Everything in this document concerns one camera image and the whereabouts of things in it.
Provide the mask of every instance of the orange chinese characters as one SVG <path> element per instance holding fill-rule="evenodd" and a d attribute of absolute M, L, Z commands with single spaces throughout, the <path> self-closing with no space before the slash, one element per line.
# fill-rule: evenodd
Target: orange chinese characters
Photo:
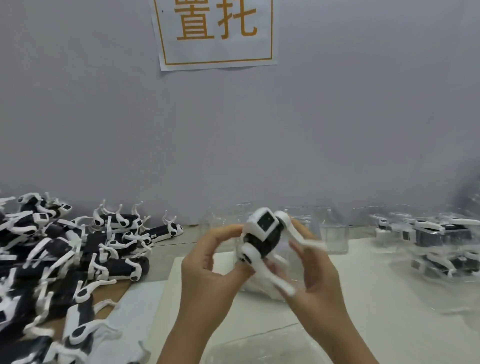
<path fill-rule="evenodd" d="M 233 3 L 228 2 L 228 0 L 222 0 L 223 2 L 220 4 L 217 4 L 216 7 L 219 9 L 223 9 L 223 19 L 218 22 L 218 26 L 224 26 L 225 33 L 222 35 L 222 39 L 227 39 L 229 37 L 229 31 L 228 31 L 228 21 L 233 17 L 233 19 L 239 19 L 240 18 L 240 24 L 241 24 L 241 34 L 243 36 L 254 36 L 257 34 L 257 28 L 253 27 L 253 30 L 251 32 L 247 32 L 245 30 L 245 17 L 247 15 L 252 15 L 257 12 L 257 9 L 251 9 L 248 11 L 245 11 L 245 5 L 244 5 L 244 0 L 240 0 L 240 13 L 238 14 L 229 14 L 228 13 L 228 8 L 233 7 Z"/>
<path fill-rule="evenodd" d="M 210 8 L 208 6 L 202 7 L 202 5 L 208 5 L 208 0 L 175 0 L 175 4 L 189 5 L 188 7 L 175 9 L 175 12 L 188 13 L 181 15 L 183 36 L 178 37 L 177 40 L 215 38 L 207 33 L 207 19 L 204 13 L 209 12 Z"/>

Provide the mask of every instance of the black screen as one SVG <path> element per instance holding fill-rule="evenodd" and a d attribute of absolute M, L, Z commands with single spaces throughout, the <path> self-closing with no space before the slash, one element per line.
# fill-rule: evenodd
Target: black screen
<path fill-rule="evenodd" d="M 269 212 L 266 212 L 260 220 L 258 220 L 258 226 L 262 228 L 263 231 L 267 232 L 267 230 L 272 226 L 275 222 L 275 218 Z"/>

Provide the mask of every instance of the sign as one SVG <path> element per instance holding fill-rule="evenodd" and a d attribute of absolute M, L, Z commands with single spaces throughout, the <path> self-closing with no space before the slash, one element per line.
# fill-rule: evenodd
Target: sign
<path fill-rule="evenodd" d="M 162 71 L 277 64 L 277 0 L 151 0 Z"/>

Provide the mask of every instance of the white table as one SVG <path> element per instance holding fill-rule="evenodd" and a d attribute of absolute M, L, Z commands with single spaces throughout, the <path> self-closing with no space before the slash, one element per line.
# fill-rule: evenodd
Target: white table
<path fill-rule="evenodd" d="M 352 320 L 379 362 L 480 363 L 480 337 L 462 317 L 430 309 L 369 245 L 369 239 L 352 240 L 347 255 L 331 258 L 340 272 Z M 181 260 L 175 260 L 146 343 L 152 351 L 149 364 L 156 364 L 178 314 Z M 225 274 L 232 265 L 232 253 L 215 255 L 214 271 Z M 286 304 L 241 292 L 205 352 L 219 343 L 296 322 Z"/>

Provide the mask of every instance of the orange border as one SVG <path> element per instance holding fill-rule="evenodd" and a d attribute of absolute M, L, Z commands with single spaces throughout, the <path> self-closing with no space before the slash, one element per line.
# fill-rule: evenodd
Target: orange border
<path fill-rule="evenodd" d="M 210 61 L 210 62 L 187 62 L 187 63 L 168 63 L 167 62 L 167 55 L 165 54 L 165 47 L 163 45 L 163 36 L 162 36 L 162 28 L 160 27 L 160 17 L 158 16 L 158 7 L 155 3 L 155 11 L 156 11 L 156 20 L 158 21 L 158 30 L 160 31 L 160 41 L 162 42 L 162 50 L 163 50 L 163 60 L 165 61 L 166 66 L 181 66 L 185 64 L 212 64 L 212 63 L 229 63 L 229 62 L 249 62 L 249 61 L 271 61 L 273 59 L 273 0 L 272 0 L 272 26 L 270 29 L 270 58 L 259 58 L 256 60 L 233 60 L 233 61 Z"/>

